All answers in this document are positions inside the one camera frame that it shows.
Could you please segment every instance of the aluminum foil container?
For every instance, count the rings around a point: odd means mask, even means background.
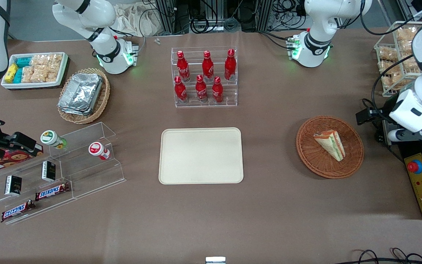
[[[58,107],[61,111],[69,114],[90,115],[93,112],[101,86],[102,77],[97,74],[75,74],[58,101]]]

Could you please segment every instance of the red emergency stop button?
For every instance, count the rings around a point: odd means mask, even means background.
[[[412,160],[407,164],[409,172],[420,174],[422,172],[422,163],[419,160]]]

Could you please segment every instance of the round wicker basket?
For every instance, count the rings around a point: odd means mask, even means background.
[[[314,134],[336,130],[340,136],[346,157],[338,162],[315,141]],[[364,159],[364,146],[356,130],[347,122],[324,115],[308,119],[296,136],[297,152],[303,163],[316,174],[329,179],[341,179],[353,175]]]
[[[60,108],[58,108],[58,112],[60,113],[62,118],[66,121],[73,122],[76,124],[87,124],[99,118],[102,112],[104,111],[107,105],[108,97],[110,96],[110,84],[107,80],[107,76],[101,70],[89,68],[89,69],[80,70],[77,73],[88,73],[88,74],[95,73],[95,74],[98,74],[99,76],[102,76],[102,79],[103,79],[102,87],[101,87],[102,90],[99,93],[99,97],[97,97],[97,102],[94,107],[94,112],[88,116],[68,114],[61,111]],[[69,77],[69,79],[66,81],[65,85],[63,86],[62,92],[60,94],[60,98],[62,97],[64,91],[66,90],[67,84],[69,83],[69,81],[75,74]]]

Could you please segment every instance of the white tray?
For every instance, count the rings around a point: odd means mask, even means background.
[[[239,183],[243,180],[241,132],[235,127],[162,132],[162,184]]]
[[[60,69],[58,70],[58,76],[56,81],[54,82],[33,82],[33,83],[21,83],[21,84],[8,84],[4,81],[4,78],[1,80],[1,86],[8,90],[29,90],[29,89],[40,89],[46,87],[55,87],[59,86],[62,83],[63,76],[66,70],[67,59],[68,56],[65,52],[46,52],[46,53],[26,53],[26,54],[14,54],[9,58],[9,65],[15,62],[15,59],[24,58],[24,57],[32,57],[33,55],[48,55],[48,54],[62,54],[62,63],[60,65]]]

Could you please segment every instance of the red bottle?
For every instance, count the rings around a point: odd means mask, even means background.
[[[201,74],[198,74],[196,77],[195,89],[198,100],[206,103],[208,101],[208,94],[206,93],[206,83],[203,82],[203,76]]]
[[[212,82],[214,77],[214,63],[211,60],[211,53],[209,50],[205,50],[203,52],[204,60],[203,60],[203,75],[205,82]]]
[[[214,77],[214,84],[212,86],[212,97],[216,103],[222,103],[222,92],[224,88],[221,85],[221,78]]]
[[[177,95],[177,99],[179,103],[187,103],[188,96],[186,95],[186,88],[185,85],[181,82],[180,76],[175,77],[175,94]]]
[[[184,82],[189,82],[190,67],[188,66],[188,62],[186,61],[185,56],[183,55],[183,51],[177,51],[177,58],[179,59],[177,61],[177,68],[179,69],[180,77]]]
[[[236,58],[234,58],[234,55],[236,55],[236,51],[233,49],[229,49],[227,51],[227,59],[224,63],[224,68],[226,69],[224,72],[224,78],[228,81],[235,81],[236,80],[236,67],[237,62]]]

